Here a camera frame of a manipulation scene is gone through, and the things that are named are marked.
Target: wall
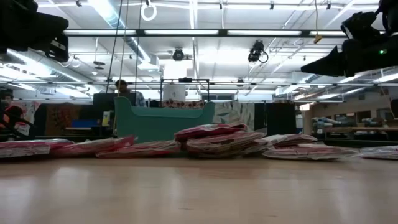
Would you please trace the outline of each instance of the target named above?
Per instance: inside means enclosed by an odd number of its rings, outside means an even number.
[[[342,113],[371,111],[371,116],[377,116],[377,109],[390,107],[390,96],[381,96],[380,93],[370,92],[365,94],[365,100],[358,96],[348,99],[345,103],[324,104],[319,103],[311,107],[313,117],[333,116]]]

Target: plastic bag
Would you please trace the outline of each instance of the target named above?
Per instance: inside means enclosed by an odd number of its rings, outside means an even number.
[[[0,142],[0,158],[49,154],[52,149],[71,145],[66,139]]]
[[[398,159],[398,146],[365,147],[360,151],[366,159]]]
[[[50,153],[57,157],[94,156],[98,152],[114,151],[122,147],[132,146],[133,144],[134,136],[117,139],[108,138],[64,146],[56,150],[51,150]]]
[[[271,147],[262,153],[274,159],[341,159],[358,156],[355,149],[327,146],[324,144],[299,144],[296,146]]]
[[[246,148],[257,145],[254,140],[264,136],[264,133],[239,132],[201,139],[188,139],[187,151],[193,156],[203,158],[234,157]]]
[[[231,134],[237,131],[246,131],[245,124],[206,124],[194,128],[181,130],[174,134],[175,140],[185,142],[188,138],[203,138],[220,134]]]
[[[177,141],[153,141],[122,147],[111,152],[99,152],[98,158],[137,158],[164,156],[179,152],[181,144]]]
[[[311,143],[317,138],[306,134],[276,134],[255,140],[258,145],[273,145],[274,147],[292,146],[296,144]]]

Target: ceiling beam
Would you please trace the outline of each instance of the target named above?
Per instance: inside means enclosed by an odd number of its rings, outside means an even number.
[[[314,38],[316,30],[303,29],[67,29],[68,37],[275,37]],[[324,39],[346,38],[341,30],[319,30]]]

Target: person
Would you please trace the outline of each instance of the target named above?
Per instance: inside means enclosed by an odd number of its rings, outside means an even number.
[[[115,83],[116,89],[119,90],[120,94],[130,93],[128,88],[128,84],[124,80],[118,80]],[[141,92],[135,91],[136,93],[136,106],[146,107],[147,104],[145,102],[144,95]]]

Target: black equipment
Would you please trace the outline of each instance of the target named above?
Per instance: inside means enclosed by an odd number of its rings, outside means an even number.
[[[260,60],[263,54],[267,56],[267,60],[265,61]],[[268,61],[268,54],[264,51],[264,44],[262,41],[257,40],[256,43],[254,43],[253,48],[250,50],[248,61],[249,63],[256,63],[258,61],[266,63]]]
[[[136,94],[135,93],[120,93],[119,96],[124,96],[131,102],[132,106],[136,105]],[[96,93],[93,96],[93,106],[96,111],[102,113],[104,111],[114,111],[114,99],[118,97],[117,93]]]
[[[385,34],[371,24],[382,13]],[[398,65],[398,1],[380,0],[376,12],[358,12],[345,20],[341,30],[348,40],[328,56],[301,68],[302,72],[352,77],[355,73]]]
[[[296,113],[293,103],[266,104],[267,135],[296,134]]]
[[[184,52],[182,52],[182,49],[175,49],[173,60],[178,62],[184,60]]]
[[[5,128],[6,131],[9,131],[10,134],[13,134],[21,139],[30,139],[34,137],[34,129],[36,128],[34,124],[30,123],[29,121],[26,121],[22,118],[19,118],[17,116],[14,116],[12,113],[6,110],[6,107],[8,106],[8,102],[5,100],[1,100],[0,103],[0,124],[2,124]],[[26,136],[25,134],[20,133],[14,128],[14,125],[7,123],[4,120],[4,115],[7,115],[10,119],[14,120],[14,124],[16,122],[22,122],[30,126],[30,131],[29,131],[29,136]]]
[[[0,54],[7,48],[41,50],[48,58],[67,62],[68,37],[63,31],[69,22],[58,16],[37,12],[33,0],[0,1]]]

